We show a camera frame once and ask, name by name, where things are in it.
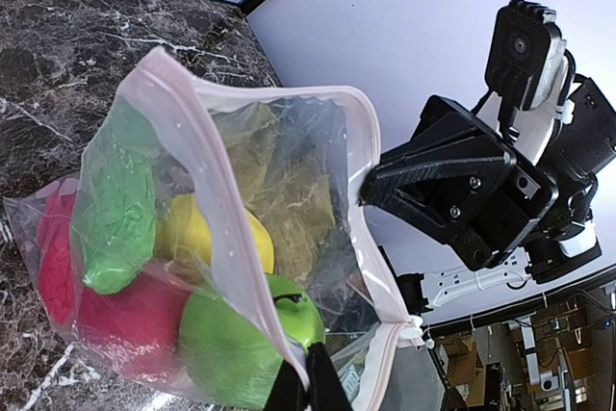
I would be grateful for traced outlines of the yellow toy lemon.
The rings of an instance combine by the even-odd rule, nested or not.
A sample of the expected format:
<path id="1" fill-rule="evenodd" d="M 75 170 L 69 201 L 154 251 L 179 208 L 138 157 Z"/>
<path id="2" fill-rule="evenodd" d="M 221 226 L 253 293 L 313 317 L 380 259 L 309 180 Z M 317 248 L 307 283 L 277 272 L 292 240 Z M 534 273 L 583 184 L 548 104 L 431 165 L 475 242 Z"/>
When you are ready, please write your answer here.
<path id="1" fill-rule="evenodd" d="M 157 224 L 154 255 L 171 261 L 171 269 L 179 277 L 188 282 L 199 282 L 203 275 L 196 258 L 210 266 L 212 249 L 213 236 L 199 211 L 195 194 L 173 197 Z"/>

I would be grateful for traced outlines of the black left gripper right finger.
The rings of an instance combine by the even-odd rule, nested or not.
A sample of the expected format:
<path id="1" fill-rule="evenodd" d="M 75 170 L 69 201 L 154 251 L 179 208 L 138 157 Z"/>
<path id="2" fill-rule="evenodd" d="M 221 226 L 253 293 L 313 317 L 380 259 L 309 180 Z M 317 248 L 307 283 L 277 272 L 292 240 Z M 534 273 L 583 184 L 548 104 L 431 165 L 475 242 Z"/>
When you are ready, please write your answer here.
<path id="1" fill-rule="evenodd" d="M 308 349 L 307 372 L 310 385 L 307 392 L 312 411 L 352 411 L 351 404 L 323 343 Z"/>

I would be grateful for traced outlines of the red toy fruit front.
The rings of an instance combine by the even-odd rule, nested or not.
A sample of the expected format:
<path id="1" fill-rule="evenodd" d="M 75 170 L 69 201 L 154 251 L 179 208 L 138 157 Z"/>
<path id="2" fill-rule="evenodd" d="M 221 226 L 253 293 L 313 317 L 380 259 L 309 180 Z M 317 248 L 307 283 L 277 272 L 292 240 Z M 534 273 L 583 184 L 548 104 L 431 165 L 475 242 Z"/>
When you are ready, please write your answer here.
<path id="1" fill-rule="evenodd" d="M 64 325 L 75 304 L 69 225 L 78 180 L 68 177 L 56 186 L 46 198 L 38 222 L 37 241 L 41 251 L 38 291 L 52 321 Z"/>

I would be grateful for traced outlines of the green toy cucumber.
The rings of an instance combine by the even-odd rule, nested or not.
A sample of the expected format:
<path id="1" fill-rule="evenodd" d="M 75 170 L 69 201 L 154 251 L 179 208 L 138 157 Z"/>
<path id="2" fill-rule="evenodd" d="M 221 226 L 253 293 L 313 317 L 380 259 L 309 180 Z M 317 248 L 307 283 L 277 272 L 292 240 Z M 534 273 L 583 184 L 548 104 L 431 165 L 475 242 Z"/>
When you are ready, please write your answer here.
<path id="1" fill-rule="evenodd" d="M 150 122 L 118 98 L 82 155 L 71 238 L 82 282 L 100 295 L 123 290 L 152 258 L 160 148 Z"/>

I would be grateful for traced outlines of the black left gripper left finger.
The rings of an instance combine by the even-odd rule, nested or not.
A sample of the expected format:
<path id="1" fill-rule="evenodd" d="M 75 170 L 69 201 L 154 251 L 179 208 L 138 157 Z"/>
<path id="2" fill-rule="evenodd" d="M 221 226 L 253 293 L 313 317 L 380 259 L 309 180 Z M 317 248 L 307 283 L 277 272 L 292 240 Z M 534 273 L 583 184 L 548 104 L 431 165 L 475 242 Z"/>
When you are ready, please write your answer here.
<path id="1" fill-rule="evenodd" d="M 308 406 L 308 395 L 297 374 L 284 361 L 274 380 L 264 411 L 304 411 Z"/>

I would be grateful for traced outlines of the clear zip top bag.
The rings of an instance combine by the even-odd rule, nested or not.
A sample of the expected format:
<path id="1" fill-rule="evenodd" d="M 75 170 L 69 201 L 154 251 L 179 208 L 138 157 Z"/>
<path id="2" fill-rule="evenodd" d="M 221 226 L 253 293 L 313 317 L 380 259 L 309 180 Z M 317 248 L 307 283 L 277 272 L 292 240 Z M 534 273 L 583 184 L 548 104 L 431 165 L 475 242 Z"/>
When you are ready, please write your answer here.
<path id="1" fill-rule="evenodd" d="M 265 335 L 308 392 L 309 347 L 285 334 L 266 275 L 294 282 L 321 314 L 325 339 L 319 343 L 352 410 L 379 409 L 397 350 L 419 346 L 423 330 L 422 320 L 404 306 L 359 199 L 380 153 L 371 101 L 350 87 L 240 89 L 214 84 L 192 74 L 161 47 L 121 81 L 114 102 L 118 98 L 150 122 L 161 146 L 153 168 L 156 234 L 170 200 L 194 193 L 213 236 L 211 265 L 196 258 L 202 281 L 184 280 L 172 271 L 171 261 L 157 258 L 156 235 L 152 258 L 137 276 L 151 272 L 190 296 L 206 287 L 214 290 Z M 78 180 L 77 199 L 80 171 L 81 166 L 35 193 L 4 201 L 38 294 L 37 234 L 46 198 L 57 182 L 71 177 Z M 71 235 L 70 222 L 73 311 L 66 324 L 57 325 L 44 308 L 63 339 L 114 371 L 79 333 L 81 296 L 89 288 L 82 282 L 83 257 Z M 128 379 L 218 404 L 188 376 L 178 339 L 176 351 L 179 371 L 169 382 Z"/>

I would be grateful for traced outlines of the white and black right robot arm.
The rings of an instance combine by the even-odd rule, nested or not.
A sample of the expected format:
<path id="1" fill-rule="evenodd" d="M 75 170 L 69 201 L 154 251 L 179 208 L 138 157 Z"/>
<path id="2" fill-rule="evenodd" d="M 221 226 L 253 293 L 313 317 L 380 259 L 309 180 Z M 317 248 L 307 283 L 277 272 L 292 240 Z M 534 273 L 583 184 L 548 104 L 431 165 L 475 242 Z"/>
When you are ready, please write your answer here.
<path id="1" fill-rule="evenodd" d="M 522 248 L 532 279 L 558 279 L 601 256 L 591 204 L 615 157 L 615 112 L 594 81 L 579 81 L 570 103 L 572 122 L 532 162 L 456 101 L 432 96 L 359 199 L 451 247 L 469 270 Z"/>

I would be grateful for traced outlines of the red toy tomato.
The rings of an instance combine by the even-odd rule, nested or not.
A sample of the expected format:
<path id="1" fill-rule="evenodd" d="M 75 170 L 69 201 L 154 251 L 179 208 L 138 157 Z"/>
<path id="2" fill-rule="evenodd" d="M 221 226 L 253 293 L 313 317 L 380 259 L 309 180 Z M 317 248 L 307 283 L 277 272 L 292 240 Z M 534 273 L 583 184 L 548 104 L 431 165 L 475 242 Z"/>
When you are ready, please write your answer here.
<path id="1" fill-rule="evenodd" d="M 169 382 L 179 371 L 177 339 L 189 296 L 151 272 L 116 294 L 84 289 L 77 319 L 82 341 L 127 378 Z"/>

